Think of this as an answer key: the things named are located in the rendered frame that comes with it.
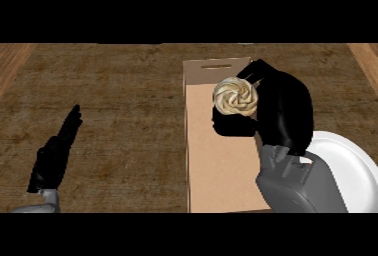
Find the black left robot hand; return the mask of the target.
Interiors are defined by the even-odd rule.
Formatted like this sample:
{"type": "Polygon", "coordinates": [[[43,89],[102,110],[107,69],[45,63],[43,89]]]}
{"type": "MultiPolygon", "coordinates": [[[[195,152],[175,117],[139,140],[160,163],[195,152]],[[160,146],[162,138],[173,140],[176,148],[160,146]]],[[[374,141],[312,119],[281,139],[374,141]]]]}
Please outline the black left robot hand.
{"type": "Polygon", "coordinates": [[[80,105],[76,105],[66,118],[58,135],[51,137],[37,151],[27,189],[30,193],[60,187],[66,175],[71,146],[82,123],[80,105]]]}

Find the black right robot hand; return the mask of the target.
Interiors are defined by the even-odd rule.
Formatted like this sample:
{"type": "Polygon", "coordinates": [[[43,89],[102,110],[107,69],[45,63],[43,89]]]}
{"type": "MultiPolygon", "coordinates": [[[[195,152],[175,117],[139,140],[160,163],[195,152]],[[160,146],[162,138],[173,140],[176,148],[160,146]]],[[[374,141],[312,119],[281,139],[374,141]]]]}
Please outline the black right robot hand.
{"type": "Polygon", "coordinates": [[[312,142],[315,121],[311,92],[303,82],[277,70],[262,59],[237,75],[257,86],[257,118],[224,115],[213,109],[213,129],[228,137],[260,135],[263,144],[286,146],[288,154],[303,156],[312,142]]]}

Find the cream frosted cupcake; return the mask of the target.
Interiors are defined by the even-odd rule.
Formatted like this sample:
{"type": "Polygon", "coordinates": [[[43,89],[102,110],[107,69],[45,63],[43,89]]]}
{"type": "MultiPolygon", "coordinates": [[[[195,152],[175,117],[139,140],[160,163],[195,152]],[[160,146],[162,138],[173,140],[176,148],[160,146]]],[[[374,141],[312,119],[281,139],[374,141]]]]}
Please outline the cream frosted cupcake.
{"type": "Polygon", "coordinates": [[[222,80],[213,90],[213,103],[224,115],[252,116],[259,103],[259,94],[253,84],[238,77],[222,80]]]}

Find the brown cardboard box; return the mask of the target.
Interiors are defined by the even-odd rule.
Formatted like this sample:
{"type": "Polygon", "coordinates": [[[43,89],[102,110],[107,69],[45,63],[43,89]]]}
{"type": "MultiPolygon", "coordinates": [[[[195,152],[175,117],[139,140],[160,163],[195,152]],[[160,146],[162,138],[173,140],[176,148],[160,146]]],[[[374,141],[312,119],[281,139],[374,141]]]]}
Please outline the brown cardboard box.
{"type": "Polygon", "coordinates": [[[224,137],[213,129],[213,90],[252,59],[184,62],[188,208],[193,213],[265,212],[256,177],[260,159],[255,138],[224,137]]]}

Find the white plate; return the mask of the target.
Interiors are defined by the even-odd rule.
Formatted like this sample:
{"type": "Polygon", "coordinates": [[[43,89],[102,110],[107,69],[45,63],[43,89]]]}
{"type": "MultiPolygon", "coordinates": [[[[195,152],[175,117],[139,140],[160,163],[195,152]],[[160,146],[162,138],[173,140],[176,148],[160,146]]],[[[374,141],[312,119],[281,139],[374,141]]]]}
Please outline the white plate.
{"type": "Polygon", "coordinates": [[[299,212],[378,213],[378,166],[346,137],[315,132],[300,169],[299,212]]]}

